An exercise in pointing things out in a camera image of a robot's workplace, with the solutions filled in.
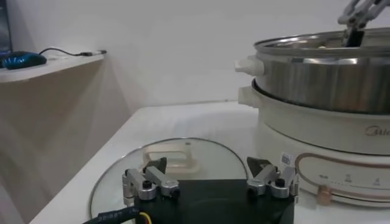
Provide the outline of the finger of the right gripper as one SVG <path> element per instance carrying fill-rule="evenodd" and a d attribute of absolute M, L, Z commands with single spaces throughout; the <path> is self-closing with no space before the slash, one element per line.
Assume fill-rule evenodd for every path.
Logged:
<path fill-rule="evenodd" d="M 389 0 L 351 0 L 338 17 L 338 24 L 345 25 L 343 47 L 360 47 L 367 24 L 389 7 Z"/>

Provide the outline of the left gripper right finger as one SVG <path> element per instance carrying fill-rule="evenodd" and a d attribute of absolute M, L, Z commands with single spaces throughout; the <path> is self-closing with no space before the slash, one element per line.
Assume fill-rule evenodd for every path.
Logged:
<path fill-rule="evenodd" d="M 247 180 L 247 191 L 253 197 L 270 194 L 277 199 L 292 198 L 295 203 L 299 195 L 299 176 L 295 167 L 280 170 L 266 159 L 247 157 L 252 178 Z"/>

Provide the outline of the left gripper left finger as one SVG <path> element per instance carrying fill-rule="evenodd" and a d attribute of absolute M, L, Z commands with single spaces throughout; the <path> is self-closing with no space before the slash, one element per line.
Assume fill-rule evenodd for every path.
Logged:
<path fill-rule="evenodd" d="M 149 161 L 141 169 L 126 169 L 122 174 L 123 201 L 126 206 L 134 198 L 151 201 L 157 193 L 177 200 L 180 197 L 179 181 L 166 175 L 167 158 Z"/>

